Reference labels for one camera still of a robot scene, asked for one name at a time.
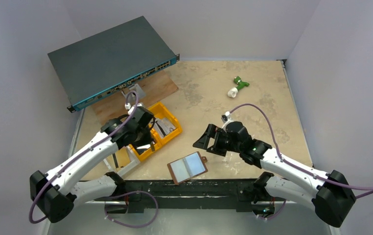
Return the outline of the brown leather card holder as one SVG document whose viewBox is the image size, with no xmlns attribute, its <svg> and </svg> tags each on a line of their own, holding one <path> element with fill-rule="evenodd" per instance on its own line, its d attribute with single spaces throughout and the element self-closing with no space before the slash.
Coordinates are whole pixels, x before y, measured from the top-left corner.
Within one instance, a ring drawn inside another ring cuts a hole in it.
<svg viewBox="0 0 373 235">
<path fill-rule="evenodd" d="M 208 171 L 207 158 L 199 152 L 191 153 L 167 164 L 174 184 L 179 185 Z"/>
</svg>

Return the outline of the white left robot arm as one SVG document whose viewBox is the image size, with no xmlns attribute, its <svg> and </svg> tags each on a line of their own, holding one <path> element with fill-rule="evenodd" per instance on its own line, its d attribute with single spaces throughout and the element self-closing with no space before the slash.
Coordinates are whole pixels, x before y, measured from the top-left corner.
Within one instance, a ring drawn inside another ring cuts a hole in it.
<svg viewBox="0 0 373 235">
<path fill-rule="evenodd" d="M 46 173 L 35 171 L 29 178 L 32 205 L 28 220 L 37 224 L 45 219 L 56 223 L 74 207 L 99 198 L 119 198 L 128 195 L 126 182 L 115 172 L 105 173 L 96 180 L 81 179 L 101 161 L 134 144 L 142 137 L 152 138 L 149 123 L 154 115 L 137 106 L 122 121 L 114 118 L 79 151 Z"/>
</svg>

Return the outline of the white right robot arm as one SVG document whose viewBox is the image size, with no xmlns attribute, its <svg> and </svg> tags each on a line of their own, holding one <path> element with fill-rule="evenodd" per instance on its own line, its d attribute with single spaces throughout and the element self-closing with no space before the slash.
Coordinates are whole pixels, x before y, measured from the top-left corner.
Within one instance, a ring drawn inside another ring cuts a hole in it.
<svg viewBox="0 0 373 235">
<path fill-rule="evenodd" d="M 245 163 L 263 169 L 250 191 L 255 202 L 272 197 L 293 201 L 336 228 L 341 227 L 356 202 L 352 190 L 344 187 L 348 182 L 342 173 L 327 173 L 279 157 L 275 148 L 252 138 L 239 121 L 223 128 L 209 124 L 193 147 L 223 157 L 228 151 L 235 152 Z"/>
</svg>

